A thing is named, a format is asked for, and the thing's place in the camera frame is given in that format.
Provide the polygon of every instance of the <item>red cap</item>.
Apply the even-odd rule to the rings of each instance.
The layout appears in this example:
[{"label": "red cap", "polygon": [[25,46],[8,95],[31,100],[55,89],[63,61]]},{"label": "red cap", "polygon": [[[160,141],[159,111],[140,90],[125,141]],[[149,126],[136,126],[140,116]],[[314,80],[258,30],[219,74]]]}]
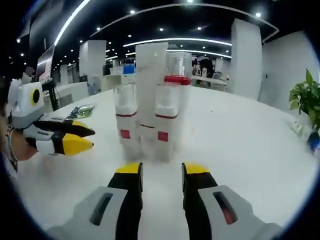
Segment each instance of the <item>red cap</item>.
[{"label": "red cap", "polygon": [[190,85],[191,80],[187,78],[186,76],[180,76],[180,75],[169,75],[165,76],[164,81],[166,83],[175,83],[175,84],[180,84],[180,85]]}]

